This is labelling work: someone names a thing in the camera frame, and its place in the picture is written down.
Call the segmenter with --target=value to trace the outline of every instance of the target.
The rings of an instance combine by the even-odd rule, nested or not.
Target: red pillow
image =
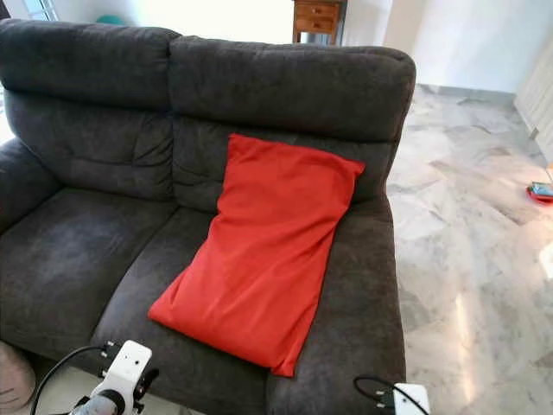
[[[232,134],[219,214],[149,318],[294,375],[363,163]]]

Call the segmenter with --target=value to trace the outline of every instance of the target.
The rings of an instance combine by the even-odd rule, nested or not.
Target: sofa
[[[409,56],[4,20],[0,79],[15,134],[0,147],[2,341],[50,359],[140,342],[161,371],[151,392],[208,415],[380,413],[352,380],[405,378],[385,182]],[[294,378],[146,316],[207,236],[232,132],[366,164]]]

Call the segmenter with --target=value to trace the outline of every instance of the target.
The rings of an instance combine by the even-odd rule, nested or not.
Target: drawer
[[[302,16],[296,18],[296,30],[299,32],[332,33],[333,28],[334,20],[332,19],[313,19]]]
[[[338,4],[324,4],[324,3],[297,3],[296,4],[296,16],[315,18],[318,16],[325,16],[330,18],[338,17]]]

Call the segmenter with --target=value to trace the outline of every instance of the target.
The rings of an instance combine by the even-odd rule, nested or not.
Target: pillow
[[[232,134],[219,214],[149,318],[294,375],[363,163]]]

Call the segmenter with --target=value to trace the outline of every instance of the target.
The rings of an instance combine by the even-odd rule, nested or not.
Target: baseboard
[[[498,104],[512,104],[515,99],[514,93],[503,93],[501,91],[487,91],[483,89],[459,88],[457,86],[440,86],[419,84],[422,87],[428,88],[431,92],[439,95],[448,95],[452,97],[462,97],[469,99],[478,99],[491,101]]]
[[[520,117],[522,118],[522,120],[526,124],[526,128],[528,128],[528,131],[532,131],[532,133],[535,132],[534,135],[537,135],[536,126],[534,125],[534,123],[531,122],[530,117],[528,116],[528,114],[524,110],[523,106],[520,105],[520,102],[518,101],[518,99],[515,98],[512,101],[512,103],[515,105],[515,108],[517,109],[518,115],[520,115]]]

